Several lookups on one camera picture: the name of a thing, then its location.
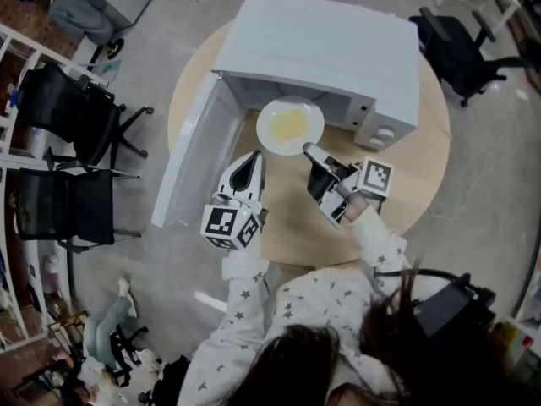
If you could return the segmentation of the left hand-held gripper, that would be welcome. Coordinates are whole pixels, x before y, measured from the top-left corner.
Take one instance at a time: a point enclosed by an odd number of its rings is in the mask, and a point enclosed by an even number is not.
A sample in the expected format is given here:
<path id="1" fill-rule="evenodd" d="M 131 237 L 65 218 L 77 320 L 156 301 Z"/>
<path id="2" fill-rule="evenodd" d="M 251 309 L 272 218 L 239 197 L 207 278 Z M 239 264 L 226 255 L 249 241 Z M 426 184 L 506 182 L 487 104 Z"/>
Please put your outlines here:
<path id="1" fill-rule="evenodd" d="M 211 203 L 205 205 L 200 234 L 220 250 L 261 252 L 267 217 L 264 189 L 263 153 L 239 157 L 224 171 Z"/>

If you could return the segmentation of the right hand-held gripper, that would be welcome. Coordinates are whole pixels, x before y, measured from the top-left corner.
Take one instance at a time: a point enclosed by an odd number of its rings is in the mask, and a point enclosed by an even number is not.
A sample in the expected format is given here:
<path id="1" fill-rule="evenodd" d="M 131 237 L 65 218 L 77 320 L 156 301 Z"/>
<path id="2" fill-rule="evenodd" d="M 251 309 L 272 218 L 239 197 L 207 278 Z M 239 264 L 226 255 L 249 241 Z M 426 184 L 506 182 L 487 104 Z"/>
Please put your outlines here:
<path id="1" fill-rule="evenodd" d="M 346 165 L 316 144 L 303 145 L 303 154 L 311 161 L 307 191 L 334 228 L 339 228 L 348 208 L 348 197 L 359 193 L 374 200 L 378 214 L 390 193 L 394 167 L 367 157 L 363 162 Z"/>

